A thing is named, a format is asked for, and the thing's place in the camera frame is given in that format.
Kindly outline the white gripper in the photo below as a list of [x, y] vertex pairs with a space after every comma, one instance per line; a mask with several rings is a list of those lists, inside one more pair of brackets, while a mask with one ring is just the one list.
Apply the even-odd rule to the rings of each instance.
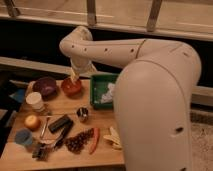
[[77, 82], [80, 74], [94, 73], [97, 71], [92, 61], [89, 59], [81, 58], [80, 56], [72, 56], [70, 62], [70, 79], [73, 83]]

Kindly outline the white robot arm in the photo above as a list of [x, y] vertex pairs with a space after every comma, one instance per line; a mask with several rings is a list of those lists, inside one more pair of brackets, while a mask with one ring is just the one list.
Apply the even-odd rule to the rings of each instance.
[[193, 171], [190, 103], [201, 61], [171, 40], [94, 41], [79, 26], [59, 44], [75, 71], [93, 62], [118, 67], [114, 113], [127, 171]]

